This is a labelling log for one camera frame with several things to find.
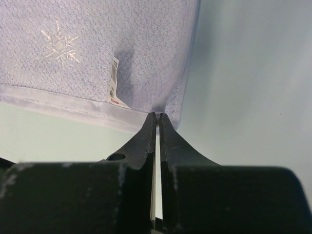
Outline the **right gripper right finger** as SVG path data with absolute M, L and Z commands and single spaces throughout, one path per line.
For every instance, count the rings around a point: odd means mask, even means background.
M 169 234 L 309 234 L 302 185 L 283 167 L 222 166 L 159 117 L 163 228 Z

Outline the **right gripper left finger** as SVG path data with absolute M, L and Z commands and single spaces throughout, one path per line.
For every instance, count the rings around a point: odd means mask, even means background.
M 99 162 L 18 163 L 0 181 L 3 234 L 149 234 L 156 115 Z

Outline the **lavender white cloth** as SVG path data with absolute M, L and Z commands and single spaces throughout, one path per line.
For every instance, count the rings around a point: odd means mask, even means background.
M 199 5 L 3 0 L 0 100 L 127 132 L 150 112 L 178 127 Z

